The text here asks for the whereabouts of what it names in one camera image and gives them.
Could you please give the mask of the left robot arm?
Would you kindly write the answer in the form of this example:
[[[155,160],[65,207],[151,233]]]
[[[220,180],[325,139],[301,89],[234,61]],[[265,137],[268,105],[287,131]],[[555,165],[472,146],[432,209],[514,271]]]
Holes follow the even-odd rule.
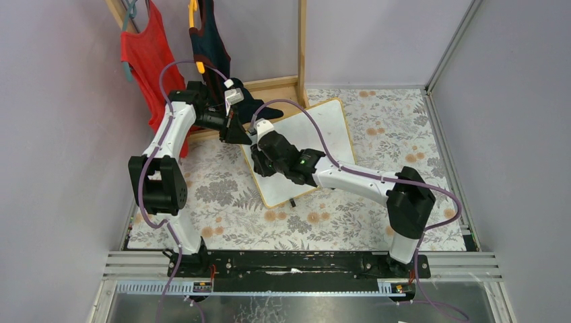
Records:
[[[200,234],[191,227],[188,217],[180,215],[187,203],[188,188],[178,159],[191,127],[218,133],[223,143],[250,145],[251,139],[239,118],[238,103],[245,99],[236,79],[223,83],[223,106],[210,104],[209,92],[201,82],[189,89],[164,94],[165,113],[149,147],[128,163],[129,175],[137,205],[144,215],[165,214],[152,228],[166,226],[181,254],[197,254],[203,245]]]

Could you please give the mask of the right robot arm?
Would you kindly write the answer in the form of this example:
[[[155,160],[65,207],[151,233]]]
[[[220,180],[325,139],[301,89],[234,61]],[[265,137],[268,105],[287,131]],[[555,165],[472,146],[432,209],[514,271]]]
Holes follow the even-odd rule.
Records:
[[[417,170],[381,172],[336,160],[330,151],[298,149],[277,131],[259,135],[250,147],[254,171],[281,174],[297,185],[342,190],[386,207],[395,234],[389,256],[409,264],[421,240],[436,197]]]

